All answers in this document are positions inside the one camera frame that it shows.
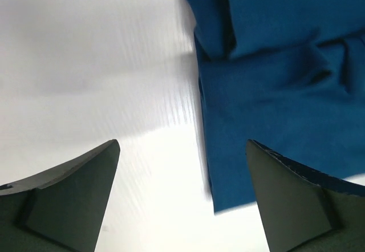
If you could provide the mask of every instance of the blue clothing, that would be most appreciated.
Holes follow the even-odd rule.
[[[188,2],[214,211],[255,200],[247,139],[335,177],[365,172],[365,0]]]

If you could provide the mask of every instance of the fabric fold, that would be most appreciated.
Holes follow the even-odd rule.
[[[365,0],[188,0],[214,211],[255,200],[248,139],[365,172]]]

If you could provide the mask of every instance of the blue fabric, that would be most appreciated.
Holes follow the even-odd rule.
[[[335,177],[365,172],[365,0],[188,2],[214,211],[255,200],[247,139]]]

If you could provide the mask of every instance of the blue cloth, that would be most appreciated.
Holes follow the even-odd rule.
[[[335,177],[365,172],[365,0],[188,2],[215,212],[255,200],[247,139]]]

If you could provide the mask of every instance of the white surface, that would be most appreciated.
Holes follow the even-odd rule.
[[[213,215],[184,0],[0,0],[0,12],[0,185],[116,138],[96,251],[268,251],[256,205]]]

